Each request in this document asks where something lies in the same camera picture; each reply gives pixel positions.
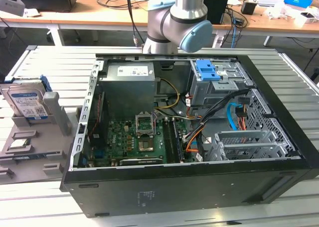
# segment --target light blue joint cap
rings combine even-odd
[[[148,10],[163,9],[171,7],[175,4],[175,0],[149,0]]]
[[[213,26],[208,20],[198,23],[184,36],[179,46],[187,53],[194,53],[204,47],[211,39]]]

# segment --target wooden desk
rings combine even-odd
[[[125,0],[110,2],[108,5],[122,5]],[[147,2],[134,5],[134,21],[140,31],[147,30],[148,16]],[[240,6],[232,7],[240,12]],[[305,24],[302,28],[294,25],[293,19],[269,20],[263,14],[266,8],[256,7],[253,15],[245,15],[249,21],[248,26],[242,31],[243,35],[264,35],[284,37],[319,38],[319,23]],[[5,12],[0,12],[0,17],[5,19],[12,27],[47,28],[51,30],[55,45],[63,45],[62,29],[87,29],[87,30],[132,30],[131,19],[127,10],[115,10],[103,7],[95,0],[77,0],[72,12],[41,12],[42,16],[36,18],[19,17]],[[221,40],[231,28],[230,18],[225,15],[221,25],[213,26],[216,34],[213,47],[220,47]]]
[[[108,5],[123,5],[126,0],[111,1]],[[148,3],[134,4],[133,17],[139,30],[146,31],[148,24]],[[77,0],[70,13],[40,12],[39,17],[20,17],[0,11],[3,18],[11,27],[47,28],[51,31],[55,45],[64,45],[62,29],[87,29],[87,30],[132,30],[131,18],[128,10],[118,10],[103,7],[96,0]]]

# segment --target hard drive label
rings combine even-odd
[[[37,120],[48,117],[44,106],[39,102],[37,93],[11,94],[11,98],[27,119]]]

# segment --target motherboard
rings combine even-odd
[[[154,129],[150,134],[143,131]],[[109,122],[106,146],[94,146],[90,160],[95,167],[167,164],[184,159],[182,137],[186,134],[182,119],[113,120]]]

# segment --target label sticker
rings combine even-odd
[[[30,157],[28,157],[28,156],[21,156],[21,157],[14,157],[13,159],[14,159],[14,160],[28,160],[28,159],[30,159]]]
[[[218,74],[219,76],[222,76],[222,75],[228,76],[226,71],[217,71],[216,74]]]
[[[186,106],[190,107],[190,99],[186,99]]]
[[[120,66],[118,76],[148,76],[149,69],[147,66]]]
[[[37,93],[11,94],[11,97],[17,108],[27,119],[38,120],[48,117],[44,106],[39,102]]]
[[[209,143],[211,143],[211,137],[206,138],[206,140],[204,142],[204,144],[209,144]]]
[[[199,153],[196,154],[196,159],[199,161],[199,162],[202,162],[203,161],[203,157],[201,155],[199,155]]]

